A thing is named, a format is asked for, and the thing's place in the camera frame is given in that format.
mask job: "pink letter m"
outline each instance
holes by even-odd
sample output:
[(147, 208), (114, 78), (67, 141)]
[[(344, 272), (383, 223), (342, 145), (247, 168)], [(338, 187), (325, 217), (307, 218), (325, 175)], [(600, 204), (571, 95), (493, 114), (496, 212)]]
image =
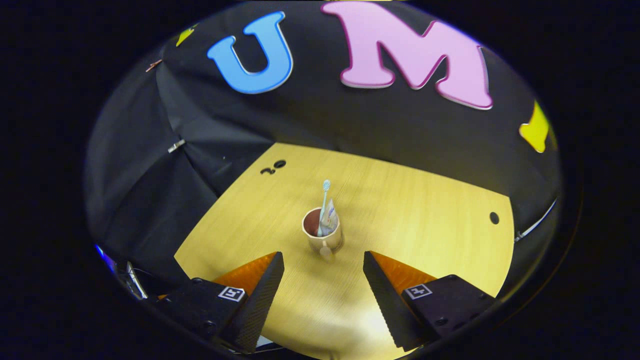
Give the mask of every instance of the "pink letter m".
[(322, 11), (336, 15), (346, 34), (351, 66), (340, 74), (345, 85), (384, 88), (394, 82), (394, 73), (382, 65), (383, 46), (412, 89), (422, 88), (447, 59), (447, 75), (436, 82), (438, 93), (472, 108), (492, 107), (480, 44), (458, 30), (433, 21), (420, 36), (382, 6), (368, 1), (331, 2)]

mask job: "beige mug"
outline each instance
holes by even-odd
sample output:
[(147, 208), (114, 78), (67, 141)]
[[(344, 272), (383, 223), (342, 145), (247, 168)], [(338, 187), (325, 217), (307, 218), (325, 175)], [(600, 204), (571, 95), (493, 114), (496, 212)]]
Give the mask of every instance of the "beige mug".
[(320, 224), (320, 210), (321, 208), (315, 208), (305, 214), (302, 218), (302, 231), (307, 235), (311, 249), (320, 253), (325, 261), (331, 262), (333, 261), (333, 255), (340, 250), (344, 243), (340, 217), (338, 217), (338, 226), (331, 234), (318, 237), (316, 235)]

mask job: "wooden table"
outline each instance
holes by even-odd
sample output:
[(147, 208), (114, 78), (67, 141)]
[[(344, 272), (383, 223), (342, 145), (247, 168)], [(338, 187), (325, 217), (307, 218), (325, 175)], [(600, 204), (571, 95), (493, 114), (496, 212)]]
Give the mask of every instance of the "wooden table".
[[(278, 160), (286, 166), (260, 173)], [(301, 229), (304, 214), (322, 204), (325, 179), (345, 241), (332, 264)], [(214, 279), (282, 251), (285, 271), (263, 336), (319, 359), (396, 359), (406, 353), (362, 271), (367, 250), (435, 277), (457, 274), (496, 296), (513, 253), (509, 198), (385, 161), (276, 143), (202, 217), (175, 259), (190, 277)]]

